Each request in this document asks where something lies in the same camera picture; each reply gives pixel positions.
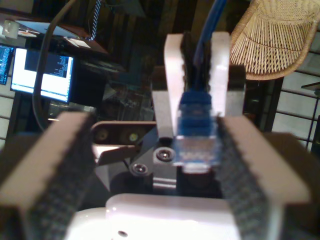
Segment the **monitor screen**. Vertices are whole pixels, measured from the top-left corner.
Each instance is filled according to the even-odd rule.
[[[15,48],[0,45],[0,84],[6,85]]]
[[[33,93],[40,53],[22,48],[15,51],[11,89]],[[49,53],[43,74],[41,96],[69,101],[74,59]]]

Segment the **woven rattan chair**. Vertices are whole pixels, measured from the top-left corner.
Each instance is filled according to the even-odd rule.
[[[248,80],[295,71],[306,58],[320,20],[320,0],[253,0],[232,32],[230,62]]]

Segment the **small hole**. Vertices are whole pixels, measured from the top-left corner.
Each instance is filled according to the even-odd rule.
[[[128,237],[128,234],[126,232],[124,232],[124,231],[118,231],[118,234],[123,238]]]

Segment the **screw head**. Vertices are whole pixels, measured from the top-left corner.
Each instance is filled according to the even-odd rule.
[[[133,165],[132,170],[138,175],[146,175],[148,173],[148,167],[141,163]]]
[[[96,135],[95,139],[98,141],[104,141],[108,138],[109,132],[106,129],[99,130]]]
[[[162,162],[171,162],[175,158],[175,151],[169,147],[160,147],[156,150],[156,157]]]
[[[139,138],[139,135],[136,134],[136,133],[131,133],[130,136],[129,136],[129,140],[130,140],[131,142],[137,141],[138,138]]]

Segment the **black textured grip pad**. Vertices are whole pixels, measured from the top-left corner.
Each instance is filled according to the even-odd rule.
[[[267,235],[268,200],[257,184],[225,125],[220,122],[223,159],[217,178],[243,240],[264,240]]]
[[[47,189],[30,209],[28,227],[33,240],[61,240],[77,211],[94,172],[95,158],[88,118],[70,143]]]
[[[237,143],[228,132],[224,121],[219,121],[220,136],[223,141],[223,158],[217,171],[224,198],[228,201],[243,240],[267,240],[272,236],[268,227],[271,202],[258,184],[259,176],[250,171],[238,149]],[[279,234],[281,240],[315,240],[318,237],[310,234],[291,221],[284,214]]]

